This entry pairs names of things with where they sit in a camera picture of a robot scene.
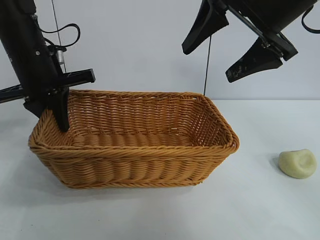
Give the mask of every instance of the white backdrop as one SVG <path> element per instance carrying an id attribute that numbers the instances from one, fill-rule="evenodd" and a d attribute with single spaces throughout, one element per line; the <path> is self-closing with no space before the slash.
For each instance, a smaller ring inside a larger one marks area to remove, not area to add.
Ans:
<path id="1" fill-rule="evenodd" d="M 208 44 L 191 57 L 181 44 L 198 13 L 198 1 L 55 0 L 60 27 L 76 22 L 81 39 L 65 54 L 68 71 L 93 68 L 95 84 L 111 91 L 203 92 Z M 75 31 L 61 33 L 72 42 Z"/>

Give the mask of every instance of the white surface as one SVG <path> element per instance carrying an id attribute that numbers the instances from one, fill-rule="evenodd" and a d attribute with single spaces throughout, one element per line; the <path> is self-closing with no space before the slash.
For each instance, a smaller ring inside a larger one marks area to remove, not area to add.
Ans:
<path id="1" fill-rule="evenodd" d="M 196 187 L 72 190 L 27 147 L 36 118 L 0 105 L 1 240 L 317 240 L 320 172 L 282 174 L 282 151 L 320 158 L 320 101 L 215 104 L 241 145 Z"/>
<path id="2" fill-rule="evenodd" d="M 34 0 L 37 9 L 37 15 L 39 20 L 39 25 L 43 30 L 54 31 L 56 29 L 56 23 L 54 18 L 54 12 L 51 0 Z M 56 34 L 45 34 L 45 36 L 54 41 L 58 42 L 58 37 Z M 18 78 L 12 68 L 9 58 L 3 45 L 0 42 L 0 89 L 8 88 L 19 84 Z"/>
<path id="3" fill-rule="evenodd" d="M 81 39 L 65 53 L 68 71 L 93 68 L 95 84 L 81 89 L 203 93 L 208 41 L 191 57 L 181 44 L 200 0 L 55 0 L 60 27 L 75 22 Z M 61 32 L 63 43 L 73 30 Z"/>
<path id="4" fill-rule="evenodd" d="M 230 25 L 212 36 L 210 67 L 206 94 L 213 99 L 320 99 L 320 36 L 307 32 L 301 16 L 284 29 L 298 54 L 282 61 L 278 69 L 262 71 L 229 83 L 226 70 L 254 44 L 257 36 L 232 14 Z M 320 3 L 305 22 L 320 29 Z"/>

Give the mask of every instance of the wire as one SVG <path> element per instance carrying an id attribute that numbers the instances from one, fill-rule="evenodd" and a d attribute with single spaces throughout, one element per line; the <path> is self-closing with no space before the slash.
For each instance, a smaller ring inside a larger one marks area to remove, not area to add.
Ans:
<path id="1" fill-rule="evenodd" d="M 310 28 L 308 27 L 306 24 L 305 24 L 305 17 L 311 12 L 311 10 L 314 8 L 314 6 L 312 5 L 307 11 L 305 11 L 305 13 L 303 14 L 302 16 L 302 19 L 301 19 L 301 23 L 302 23 L 302 26 L 310 33 L 312 34 L 320 34 L 320 29 L 313 29 L 313 28 Z"/>
<path id="2" fill-rule="evenodd" d="M 44 37 L 44 40 L 45 40 L 48 44 L 50 44 L 50 45 L 52 45 L 52 46 L 55 46 L 55 44 L 54 44 L 52 41 L 50 41 L 48 38 L 45 38 L 45 37 Z"/>
<path id="3" fill-rule="evenodd" d="M 207 80 L 208 80 L 208 71 L 209 71 L 210 50 L 211 50 L 211 39 L 212 39 L 212 35 L 210 36 L 208 57 L 206 59 L 205 80 L 204 80 L 204 88 L 203 88 L 203 95 L 204 96 L 206 95 L 206 90 L 207 90 Z"/>
<path id="4" fill-rule="evenodd" d="M 71 47 L 71 46 L 75 45 L 75 44 L 79 41 L 79 39 L 80 39 L 80 37 L 81 37 L 80 27 L 79 27 L 77 24 L 75 24 L 75 23 L 69 23 L 69 24 L 65 25 L 64 27 L 62 27 L 62 28 L 60 28 L 60 29 L 57 29 L 57 30 L 55 30 L 55 31 L 45 31 L 45 30 L 43 30 L 43 29 L 40 28 L 39 24 L 38 24 L 36 21 L 34 21 L 34 23 L 35 23 L 36 27 L 37 27 L 41 32 L 46 33 L 46 34 L 55 34 L 55 33 L 58 33 L 58 32 L 66 29 L 66 28 L 75 28 L 75 29 L 77 30 L 78 35 L 77 35 L 77 37 L 76 37 L 76 40 L 75 40 L 73 43 L 70 43 L 70 44 L 67 44 L 67 45 L 56 45 L 56 44 L 54 44 L 53 42 L 51 42 L 50 40 L 48 40 L 47 38 L 45 38 L 45 41 L 46 41 L 46 42 L 48 42 L 50 45 L 53 45 L 53 46 L 55 46 L 55 47 L 59 47 L 59 48 L 68 48 L 68 47 Z"/>

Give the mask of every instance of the white table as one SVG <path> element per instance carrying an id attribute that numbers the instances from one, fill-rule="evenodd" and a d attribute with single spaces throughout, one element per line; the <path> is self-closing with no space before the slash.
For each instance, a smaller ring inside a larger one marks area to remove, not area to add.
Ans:
<path id="1" fill-rule="evenodd" d="M 1 240 L 317 240 L 320 170 L 304 180 L 276 167 L 282 151 L 320 159 L 320 101 L 215 104 L 241 146 L 196 187 L 72 190 L 28 147 L 37 119 L 0 104 Z"/>

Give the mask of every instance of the white wall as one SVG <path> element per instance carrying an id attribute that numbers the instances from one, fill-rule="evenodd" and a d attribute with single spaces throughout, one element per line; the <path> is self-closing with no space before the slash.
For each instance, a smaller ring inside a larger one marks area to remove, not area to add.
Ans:
<path id="1" fill-rule="evenodd" d="M 275 70 L 263 71 L 227 81 L 225 71 L 256 41 L 253 34 L 233 15 L 230 25 L 212 36 L 207 95 L 213 99 L 320 99 L 320 34 L 311 34 L 301 17 L 283 33 L 299 53 Z M 306 18 L 308 26 L 320 29 L 320 3 Z"/>
<path id="2" fill-rule="evenodd" d="M 208 43 L 192 56 L 181 44 L 201 0 L 55 0 L 60 27 L 75 22 L 81 39 L 65 54 L 68 71 L 93 68 L 95 84 L 110 91 L 203 92 Z M 72 42 L 75 31 L 61 39 Z"/>
<path id="3" fill-rule="evenodd" d="M 94 68 L 97 82 L 81 88 L 116 91 L 203 91 L 208 42 L 189 56 L 181 43 L 201 0 L 55 0 L 60 26 L 79 23 L 80 43 L 66 56 L 68 70 Z M 254 35 L 228 14 L 230 26 L 213 35 L 207 95 L 213 99 L 319 99 L 320 36 L 299 18 L 285 29 L 299 54 L 277 70 L 228 83 L 225 71 L 254 43 Z M 307 17 L 320 28 L 320 4 Z M 62 33 L 64 42 L 74 38 Z"/>
<path id="4" fill-rule="evenodd" d="M 52 8 L 51 0 L 35 0 L 37 7 L 37 15 L 39 19 L 39 25 L 48 31 L 54 31 L 56 29 L 54 12 Z M 58 43 L 56 34 L 46 34 L 47 38 L 51 39 L 55 43 Z M 18 78 L 9 62 L 8 56 L 3 45 L 0 43 L 0 89 L 8 88 L 19 84 Z"/>

